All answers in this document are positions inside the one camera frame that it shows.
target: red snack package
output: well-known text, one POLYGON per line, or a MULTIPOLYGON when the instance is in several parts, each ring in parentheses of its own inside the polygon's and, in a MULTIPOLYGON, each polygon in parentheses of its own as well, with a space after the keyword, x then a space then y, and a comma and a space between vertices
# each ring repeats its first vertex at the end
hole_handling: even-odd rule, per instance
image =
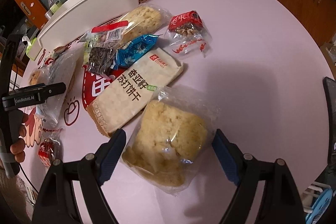
POLYGON ((50 167, 53 161, 59 158, 61 143, 58 133, 59 131, 53 132, 40 144, 38 155, 46 167, 50 167))
POLYGON ((169 40, 168 51, 173 56, 184 56, 188 52, 209 49, 211 37, 196 11, 174 16, 167 29, 165 38, 169 40))

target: door handle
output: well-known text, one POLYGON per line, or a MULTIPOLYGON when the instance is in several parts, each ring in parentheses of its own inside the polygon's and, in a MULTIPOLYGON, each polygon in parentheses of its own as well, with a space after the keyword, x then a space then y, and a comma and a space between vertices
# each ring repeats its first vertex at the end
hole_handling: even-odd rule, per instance
POLYGON ((20 5, 23 8, 24 12, 26 12, 29 16, 31 16, 31 14, 32 14, 31 11, 28 9, 26 4, 23 3, 23 1, 21 1, 20 5))

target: white appliance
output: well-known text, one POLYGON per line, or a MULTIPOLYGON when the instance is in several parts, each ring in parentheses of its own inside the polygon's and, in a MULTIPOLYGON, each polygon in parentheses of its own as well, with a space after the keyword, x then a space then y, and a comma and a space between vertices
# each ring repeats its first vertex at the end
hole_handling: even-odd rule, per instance
POLYGON ((51 52, 138 5, 139 0, 68 0, 43 27, 38 43, 51 52))

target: green label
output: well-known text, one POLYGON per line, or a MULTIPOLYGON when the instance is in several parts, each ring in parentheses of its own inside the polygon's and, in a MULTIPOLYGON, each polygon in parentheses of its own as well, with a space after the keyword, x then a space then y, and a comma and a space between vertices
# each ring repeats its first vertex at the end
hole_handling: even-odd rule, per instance
POLYGON ((157 86, 154 86, 154 85, 148 85, 146 87, 147 90, 150 90, 150 91, 155 91, 158 87, 157 86))
POLYGON ((58 0, 53 6, 50 7, 50 10, 54 14, 58 10, 58 8, 61 6, 62 6, 62 3, 58 0))

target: table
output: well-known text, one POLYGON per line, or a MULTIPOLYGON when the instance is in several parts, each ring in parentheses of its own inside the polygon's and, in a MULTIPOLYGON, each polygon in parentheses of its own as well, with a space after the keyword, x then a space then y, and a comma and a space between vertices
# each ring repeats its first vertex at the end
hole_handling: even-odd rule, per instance
MULTIPOLYGON (((149 2, 173 15, 197 10, 213 38, 211 53, 205 59, 199 54, 184 60, 186 69, 173 85, 204 91, 209 104, 221 108, 217 126, 227 138, 259 160, 283 158, 303 192, 327 165, 329 127, 322 79, 332 78, 308 32, 277 0, 149 2)), ((27 83, 37 60, 28 64, 22 83, 27 83)), ((71 99, 78 105, 78 119, 70 126, 61 121, 64 162, 79 160, 108 141, 83 109, 83 73, 84 69, 76 75, 65 103, 71 99)), ((124 127, 128 139, 138 119, 124 127)), ((26 149, 23 168, 39 188, 45 169, 37 149, 36 144, 26 149)), ((196 178, 177 197, 150 185, 119 162, 102 187, 117 220, 120 224, 217 224, 235 187, 211 149, 204 158, 196 178)), ((79 183, 74 188, 83 222, 91 223, 79 183)), ((247 223, 254 221, 261 192, 260 184, 247 223)))

